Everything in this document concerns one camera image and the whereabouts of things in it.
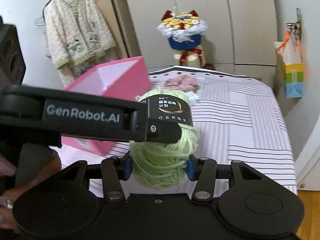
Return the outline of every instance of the red cat ear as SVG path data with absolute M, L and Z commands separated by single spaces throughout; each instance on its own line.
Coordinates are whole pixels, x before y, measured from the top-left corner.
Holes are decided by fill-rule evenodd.
M 195 10 L 192 10 L 189 13 L 192 14 L 194 17 L 198 17 L 198 14 L 197 14 L 197 12 Z
M 171 16 L 171 13 L 172 13 L 172 11 L 166 11 L 165 12 L 165 14 L 164 14 L 164 16 L 162 17 L 162 19 L 161 19 L 161 21 L 163 21 L 163 20 L 165 20 L 165 19 L 168 19 L 168 18 L 171 18 L 172 16 Z

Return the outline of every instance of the light green yarn skein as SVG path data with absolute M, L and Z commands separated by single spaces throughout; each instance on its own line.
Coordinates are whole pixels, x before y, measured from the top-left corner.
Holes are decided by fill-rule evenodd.
M 139 101 L 159 94 L 175 96 L 189 103 L 185 92 L 161 88 L 147 92 Z M 188 179 L 187 160 L 197 148 L 199 131 L 185 124 L 179 125 L 181 138 L 177 143 L 130 142 L 132 172 L 140 184 L 155 189 L 166 189 Z

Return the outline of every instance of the pink box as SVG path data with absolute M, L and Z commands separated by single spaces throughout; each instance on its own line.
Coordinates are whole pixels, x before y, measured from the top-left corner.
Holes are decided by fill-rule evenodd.
M 66 91 L 135 101 L 136 96 L 151 90 L 143 57 L 116 60 L 95 66 L 80 76 Z M 106 155 L 114 142 L 61 137 L 62 143 L 72 147 Z

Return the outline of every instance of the sweater sleeve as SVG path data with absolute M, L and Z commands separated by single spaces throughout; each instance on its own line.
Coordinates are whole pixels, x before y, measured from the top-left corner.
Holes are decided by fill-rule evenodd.
M 107 50 L 114 47 L 116 43 L 100 9 L 93 0 L 89 0 L 89 7 L 90 21 L 93 23 L 93 29 L 101 42 L 101 48 Z
M 52 61 L 57 68 L 71 62 L 69 53 L 63 44 L 59 33 L 59 22 L 55 17 L 57 12 L 53 6 L 48 5 L 44 11 L 45 24 L 47 30 L 48 47 Z

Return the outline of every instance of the wooden floor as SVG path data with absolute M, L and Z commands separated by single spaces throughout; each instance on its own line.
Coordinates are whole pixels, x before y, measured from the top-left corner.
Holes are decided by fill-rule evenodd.
M 320 239 L 320 191 L 298 190 L 305 207 L 305 217 L 297 232 L 301 240 Z

